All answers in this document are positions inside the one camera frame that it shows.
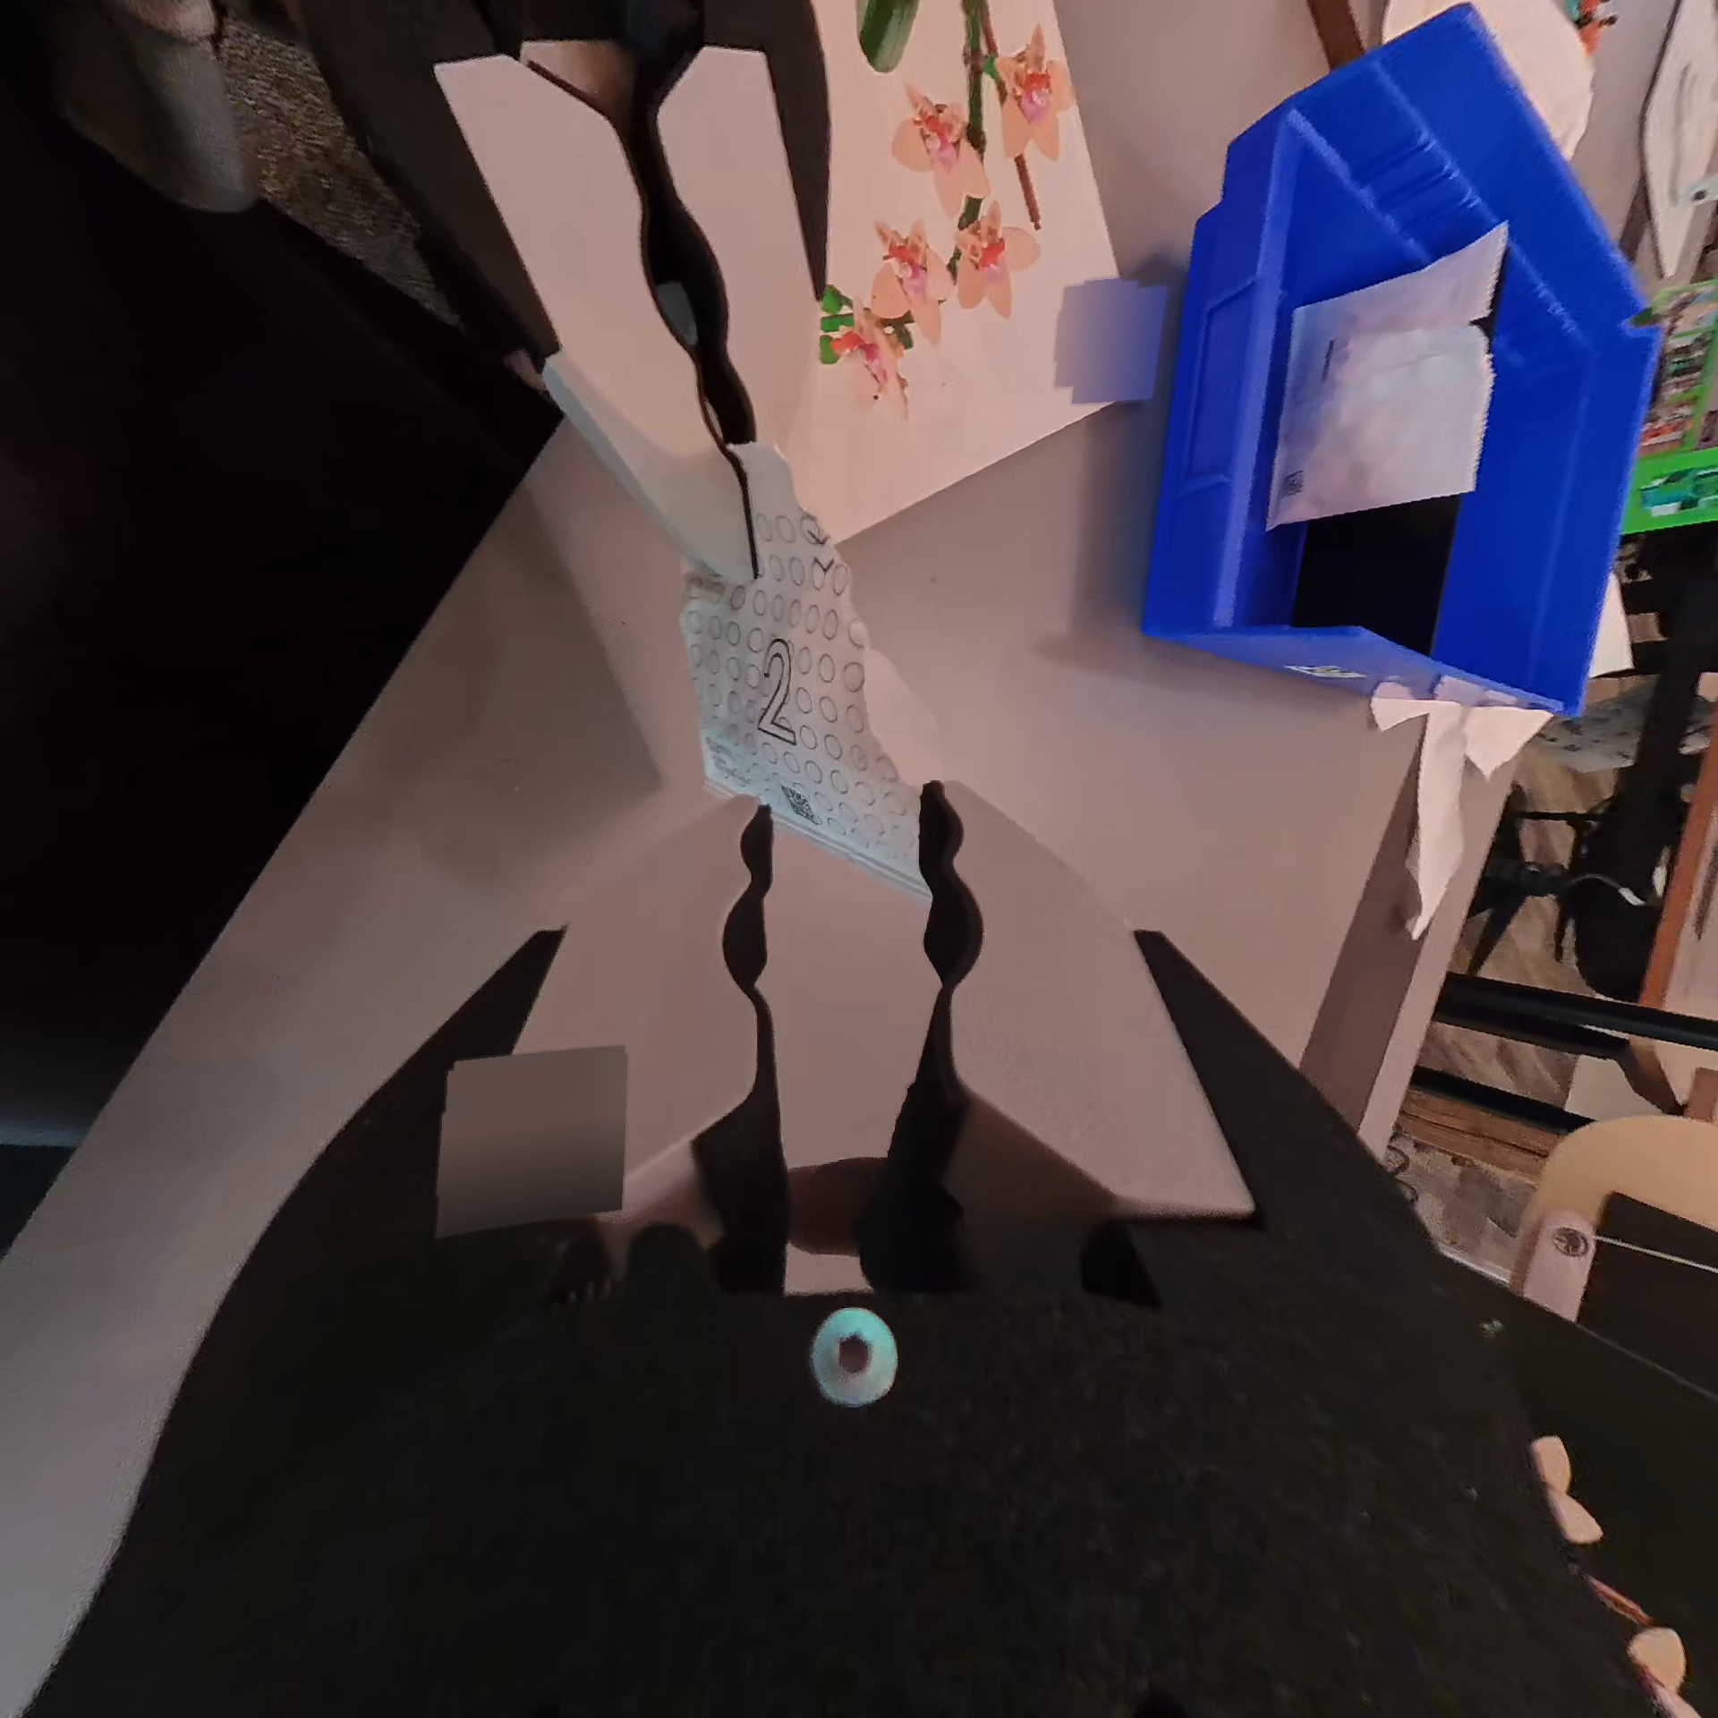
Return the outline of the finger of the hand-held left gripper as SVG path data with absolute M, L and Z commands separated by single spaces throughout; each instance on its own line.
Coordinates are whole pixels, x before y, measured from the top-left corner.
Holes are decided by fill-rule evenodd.
M 694 228 L 694 353 L 721 439 L 795 455 L 821 372 L 823 313 L 768 59 L 697 49 L 654 119 Z
M 659 313 L 620 133 L 515 57 L 453 59 L 436 77 L 557 334 L 551 397 L 690 562 L 752 571 L 744 487 Z

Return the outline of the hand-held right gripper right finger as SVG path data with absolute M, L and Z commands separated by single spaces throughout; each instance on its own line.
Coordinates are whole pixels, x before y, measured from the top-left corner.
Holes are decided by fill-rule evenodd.
M 971 788 L 918 802 L 937 977 L 856 1221 L 879 1292 L 1146 1292 L 1144 1222 L 1255 1217 L 1137 937 Z

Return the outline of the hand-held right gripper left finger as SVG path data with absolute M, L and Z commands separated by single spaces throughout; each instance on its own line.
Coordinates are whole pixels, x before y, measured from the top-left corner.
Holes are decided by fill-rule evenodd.
M 583 1221 L 611 1269 L 682 1224 L 780 1292 L 787 1168 L 758 979 L 770 808 L 717 800 L 572 905 L 513 1051 L 446 1079 L 446 1232 Z

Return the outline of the torn circle-print paper bag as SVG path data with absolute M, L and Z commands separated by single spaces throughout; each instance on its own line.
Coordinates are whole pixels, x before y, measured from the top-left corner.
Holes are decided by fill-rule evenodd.
M 690 565 L 680 611 L 706 784 L 770 806 L 813 842 L 925 898 L 918 788 L 874 725 L 852 571 L 773 445 L 743 443 L 736 455 L 752 571 Z

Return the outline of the blue plastic bin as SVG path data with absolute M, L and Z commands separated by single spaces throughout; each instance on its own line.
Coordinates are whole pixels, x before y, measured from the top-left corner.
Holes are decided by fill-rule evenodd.
M 1271 523 L 1297 310 L 1493 228 L 1474 488 Z M 1644 307 L 1470 6 L 1288 98 L 1194 226 L 1146 634 L 1361 694 L 1575 710 L 1659 368 Z

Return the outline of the grey desk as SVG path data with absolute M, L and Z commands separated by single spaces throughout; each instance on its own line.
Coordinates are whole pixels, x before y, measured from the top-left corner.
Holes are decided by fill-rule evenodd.
M 1137 626 L 1163 403 L 1108 407 L 856 538 L 955 779 L 1163 931 L 1379 1142 L 1454 944 L 1396 924 L 1413 729 Z M 579 872 L 716 800 L 677 555 L 563 426 L 5 1261 L 5 1714 L 95 1602 L 266 1222 Z

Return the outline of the orchid instruction booklet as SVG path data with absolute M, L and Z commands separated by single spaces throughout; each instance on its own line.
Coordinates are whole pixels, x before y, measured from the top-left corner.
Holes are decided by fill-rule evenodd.
M 1062 304 L 1117 264 L 1056 3 L 809 11 L 829 213 L 780 448 L 844 542 L 1089 413 L 1057 383 Z

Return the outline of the crumpled white paper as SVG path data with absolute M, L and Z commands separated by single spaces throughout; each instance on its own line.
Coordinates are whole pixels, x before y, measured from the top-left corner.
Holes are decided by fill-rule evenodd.
M 1377 729 L 1424 722 L 1408 851 L 1413 909 L 1405 915 L 1405 929 L 1411 938 L 1427 932 L 1462 862 L 1462 792 L 1469 773 L 1492 781 L 1514 764 L 1553 715 L 1540 708 L 1499 701 L 1420 698 L 1390 679 L 1372 690 L 1370 718 Z

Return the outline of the black tripod stand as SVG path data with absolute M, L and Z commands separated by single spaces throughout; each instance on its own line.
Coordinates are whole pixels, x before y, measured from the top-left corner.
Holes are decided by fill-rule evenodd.
M 1684 838 L 1694 826 L 1694 784 L 1714 763 L 1684 755 L 1700 681 L 1714 672 L 1714 526 L 1651 531 L 1639 540 L 1636 580 L 1623 611 L 1652 613 L 1662 638 L 1648 647 L 1647 706 L 1612 793 L 1590 809 L 1534 809 L 1506 800 L 1466 915 L 1481 921 L 1465 970 L 1443 977 L 1431 1021 L 1489 1039 L 1569 1056 L 1607 1060 L 1632 1090 L 1669 1113 L 1682 1107 L 1648 1045 L 1714 1049 L 1714 1026 L 1647 1002 L 1647 977 L 1660 937 L 1694 883 Z M 1553 950 L 1575 955 L 1586 986 L 1564 994 L 1485 975 L 1520 909 L 1557 903 Z

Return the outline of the curved wooden panel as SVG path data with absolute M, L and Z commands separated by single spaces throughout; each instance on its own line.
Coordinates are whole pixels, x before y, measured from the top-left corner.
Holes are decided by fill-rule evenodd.
M 1598 1254 L 1598 1221 L 1628 1196 L 1717 1231 L 1717 1127 L 1667 1115 L 1590 1122 L 1564 1135 L 1518 1227 L 1515 1297 L 1575 1323 Z

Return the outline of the white paper bag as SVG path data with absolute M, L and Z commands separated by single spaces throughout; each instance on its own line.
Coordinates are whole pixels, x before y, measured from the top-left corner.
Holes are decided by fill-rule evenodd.
M 1474 488 L 1509 226 L 1295 313 L 1266 526 Z

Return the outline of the green toy set box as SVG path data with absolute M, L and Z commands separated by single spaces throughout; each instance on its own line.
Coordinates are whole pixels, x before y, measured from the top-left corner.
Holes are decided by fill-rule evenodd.
M 1659 366 L 1639 434 L 1622 533 L 1717 519 L 1717 282 L 1665 287 L 1648 308 Z

